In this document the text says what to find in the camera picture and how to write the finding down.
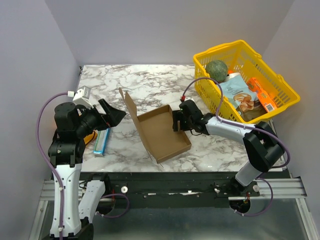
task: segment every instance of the yellow plastic crate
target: yellow plastic crate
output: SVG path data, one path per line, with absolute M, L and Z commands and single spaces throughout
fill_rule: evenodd
M 280 74 L 276 74 L 262 60 L 261 55 L 255 52 L 244 40 L 224 43 L 194 55 L 194 75 L 196 79 L 210 77 L 205 67 L 213 60 L 224 61 L 228 69 L 240 73 L 245 82 L 252 77 L 256 77 L 263 89 L 269 93 L 278 106 L 277 109 L 251 121 L 244 121 L 234 106 L 224 97 L 219 116 L 225 119 L 248 124 L 268 121 L 286 110 L 287 107 L 300 101 L 300 96 L 285 82 L 284 78 Z M 209 110 L 215 113 L 221 98 L 219 88 L 212 81 L 204 79 L 195 83 L 195 90 Z

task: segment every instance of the gray wall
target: gray wall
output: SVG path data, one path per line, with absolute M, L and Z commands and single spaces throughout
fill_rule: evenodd
M 275 118 L 281 139 L 292 154 L 289 170 L 301 176 L 307 204 L 320 232 L 319 66 L 320 1 L 296 0 L 279 27 L 263 59 L 283 75 L 301 102 Z
M 185 64 L 246 40 L 263 53 L 294 0 L 46 0 L 81 64 Z
M 43 0 L 2 0 L 0 32 L 0 239 L 26 240 L 49 175 L 36 145 L 38 112 L 52 95 L 77 87 L 79 68 Z M 46 149 L 53 108 L 40 131 Z

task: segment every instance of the white marble surface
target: white marble surface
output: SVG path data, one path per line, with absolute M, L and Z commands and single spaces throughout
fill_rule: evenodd
M 90 101 L 104 98 L 111 106 L 127 112 L 110 133 L 106 154 L 93 154 L 94 143 L 83 155 L 83 172 L 224 172 L 238 171 L 248 161 L 242 144 L 220 136 L 188 135 L 189 151 L 161 164 L 148 154 L 119 94 L 128 91 L 138 115 L 170 104 L 177 109 L 180 97 L 194 79 L 193 65 L 85 65 L 79 87 L 91 88 Z M 186 94 L 194 98 L 202 113 L 208 109 L 192 86 Z

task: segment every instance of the bag of bread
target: bag of bread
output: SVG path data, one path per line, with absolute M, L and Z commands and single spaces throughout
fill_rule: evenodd
M 266 114 L 267 111 L 261 105 L 257 93 L 248 88 L 240 74 L 235 75 L 232 78 L 227 77 L 227 81 L 220 85 L 223 95 L 228 98 L 242 119 L 248 122 Z

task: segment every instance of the open cardboard box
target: open cardboard box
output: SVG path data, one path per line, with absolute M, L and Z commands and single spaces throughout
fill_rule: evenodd
M 119 92 L 145 149 L 158 164 L 191 148 L 191 142 L 184 131 L 173 131 L 170 105 L 164 105 L 137 116 L 137 106 L 128 92 L 125 92 L 125 96 L 121 88 L 119 88 Z

